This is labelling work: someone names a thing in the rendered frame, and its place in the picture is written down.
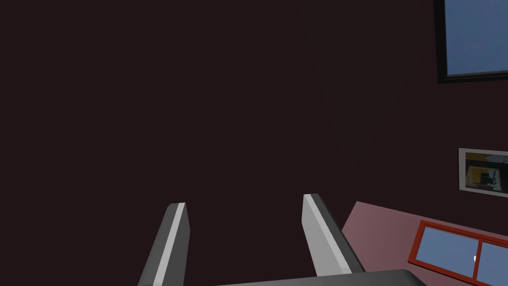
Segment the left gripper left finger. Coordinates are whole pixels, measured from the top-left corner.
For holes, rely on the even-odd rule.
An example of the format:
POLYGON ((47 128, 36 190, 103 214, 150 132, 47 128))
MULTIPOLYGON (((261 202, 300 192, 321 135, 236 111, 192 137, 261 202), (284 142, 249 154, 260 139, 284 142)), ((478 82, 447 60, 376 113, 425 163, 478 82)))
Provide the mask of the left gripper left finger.
POLYGON ((185 203, 164 214, 138 286, 184 286, 190 224, 185 203))

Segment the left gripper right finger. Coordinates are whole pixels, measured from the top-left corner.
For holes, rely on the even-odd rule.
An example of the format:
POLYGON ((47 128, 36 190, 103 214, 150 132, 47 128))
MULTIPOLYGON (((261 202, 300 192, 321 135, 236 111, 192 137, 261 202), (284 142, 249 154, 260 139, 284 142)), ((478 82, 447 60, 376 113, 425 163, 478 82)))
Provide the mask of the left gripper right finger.
POLYGON ((318 277, 365 272, 320 195, 303 195, 301 224, 318 277))

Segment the black framed window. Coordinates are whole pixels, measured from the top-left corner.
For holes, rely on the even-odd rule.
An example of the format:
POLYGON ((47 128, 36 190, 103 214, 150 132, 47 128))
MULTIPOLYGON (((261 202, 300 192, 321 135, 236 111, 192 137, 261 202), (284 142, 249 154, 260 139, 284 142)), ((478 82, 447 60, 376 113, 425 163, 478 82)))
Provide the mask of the black framed window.
POLYGON ((437 81, 508 80, 508 0, 433 0, 437 81))

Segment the white framed wall picture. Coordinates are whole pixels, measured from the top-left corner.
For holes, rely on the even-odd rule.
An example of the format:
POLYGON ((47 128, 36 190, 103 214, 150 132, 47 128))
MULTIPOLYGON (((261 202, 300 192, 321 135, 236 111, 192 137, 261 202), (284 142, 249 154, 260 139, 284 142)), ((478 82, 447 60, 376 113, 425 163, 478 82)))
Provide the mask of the white framed wall picture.
POLYGON ((458 148, 462 191, 508 198, 508 151, 458 148))

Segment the red framed window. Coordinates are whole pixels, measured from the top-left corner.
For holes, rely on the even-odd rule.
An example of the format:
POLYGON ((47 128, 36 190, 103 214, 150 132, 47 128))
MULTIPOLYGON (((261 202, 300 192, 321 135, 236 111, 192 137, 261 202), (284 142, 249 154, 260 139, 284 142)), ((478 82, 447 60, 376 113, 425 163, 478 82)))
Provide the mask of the red framed window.
POLYGON ((508 240, 420 221, 408 263, 473 286, 508 286, 508 240))

